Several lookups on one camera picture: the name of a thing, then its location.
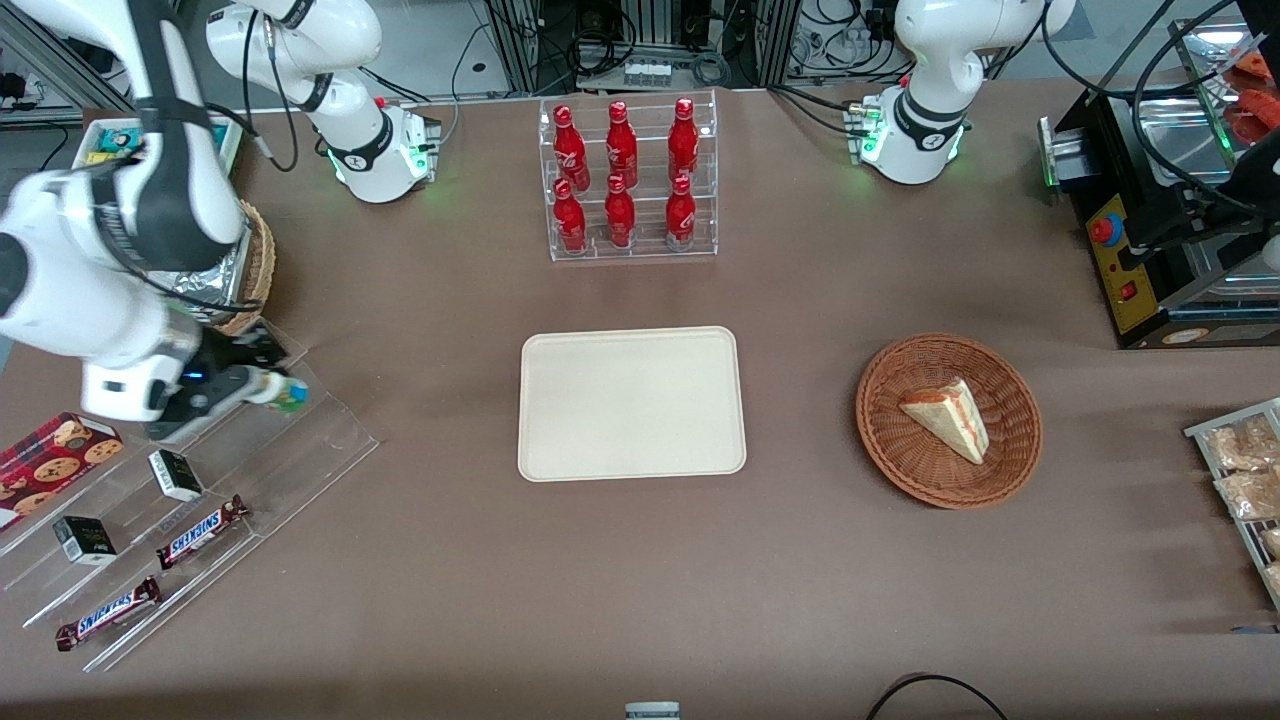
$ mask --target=table surface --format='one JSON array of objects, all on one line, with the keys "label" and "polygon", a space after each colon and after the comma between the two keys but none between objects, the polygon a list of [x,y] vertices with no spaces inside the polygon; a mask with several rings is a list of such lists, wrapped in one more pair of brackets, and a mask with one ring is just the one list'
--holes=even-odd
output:
[{"label": "table surface", "polygon": [[[993,83],[943,177],[900,187],[773,96],[719,92],[722,250],[687,264],[552,265],[536,101],[466,106],[438,182],[385,206],[310,133],[289,176],[246,152],[268,316],[383,446],[110,673],[67,671],[0,603],[0,715],[844,719],[940,671],[1014,717],[1274,716],[1280,638],[1226,630],[1275,615],[1181,429],[1277,395],[1276,354],[1115,350],[1039,179],[1036,120],[1075,95]],[[737,336],[742,471],[520,477],[526,338],[680,325]],[[856,439],[861,369],[928,331],[1037,395],[1043,460],[1002,506],[923,506]],[[78,373],[15,348],[0,446],[77,407]],[[978,707],[918,685],[882,717]]]}]

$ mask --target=yellow control panel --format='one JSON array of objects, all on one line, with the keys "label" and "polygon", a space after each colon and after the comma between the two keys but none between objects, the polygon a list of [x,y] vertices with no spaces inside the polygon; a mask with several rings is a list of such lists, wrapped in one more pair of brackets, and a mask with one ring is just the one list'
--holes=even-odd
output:
[{"label": "yellow control panel", "polygon": [[1129,246],[1129,237],[1124,234],[1124,204],[1116,196],[1084,225],[1093,258],[1098,261],[1098,274],[1107,293],[1111,316],[1121,333],[1137,328],[1160,310],[1147,269],[1139,266],[1125,270],[1120,266],[1120,251]]}]

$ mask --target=brown wicker basket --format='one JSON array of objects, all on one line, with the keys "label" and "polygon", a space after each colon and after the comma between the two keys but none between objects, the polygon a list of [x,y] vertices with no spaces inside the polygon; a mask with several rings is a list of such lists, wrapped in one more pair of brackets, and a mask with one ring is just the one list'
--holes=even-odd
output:
[{"label": "brown wicker basket", "polygon": [[[910,392],[964,378],[987,425],[982,465],[957,455],[899,407]],[[858,384],[858,432],[876,465],[911,496],[954,510],[1009,500],[1036,471],[1044,430],[1025,380],[988,347],[918,334],[881,350]]]},{"label": "brown wicker basket", "polygon": [[[244,278],[241,281],[239,297],[236,301],[243,304],[256,300],[265,304],[266,296],[271,292],[271,274],[275,272],[275,237],[256,208],[241,200],[241,209],[253,225],[253,234],[248,241]],[[261,314],[260,310],[238,313],[214,327],[229,336],[237,336],[252,325]]]}]

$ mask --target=red switch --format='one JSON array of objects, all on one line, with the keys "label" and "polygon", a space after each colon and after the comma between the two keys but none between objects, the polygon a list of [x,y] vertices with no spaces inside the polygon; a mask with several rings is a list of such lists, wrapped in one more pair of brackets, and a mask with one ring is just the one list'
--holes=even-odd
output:
[{"label": "red switch", "polygon": [[1111,238],[1115,237],[1115,234],[1116,234],[1116,225],[1115,223],[1111,222],[1110,218],[1101,218],[1093,220],[1093,224],[1089,225],[1089,240],[1097,242],[1098,245],[1110,242]]}]

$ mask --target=beige tray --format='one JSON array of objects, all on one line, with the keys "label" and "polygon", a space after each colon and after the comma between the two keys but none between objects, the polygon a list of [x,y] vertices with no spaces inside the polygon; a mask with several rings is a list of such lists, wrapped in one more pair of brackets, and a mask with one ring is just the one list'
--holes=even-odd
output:
[{"label": "beige tray", "polygon": [[724,328],[539,334],[520,375],[520,474],[535,483],[728,475],[746,462]]}]

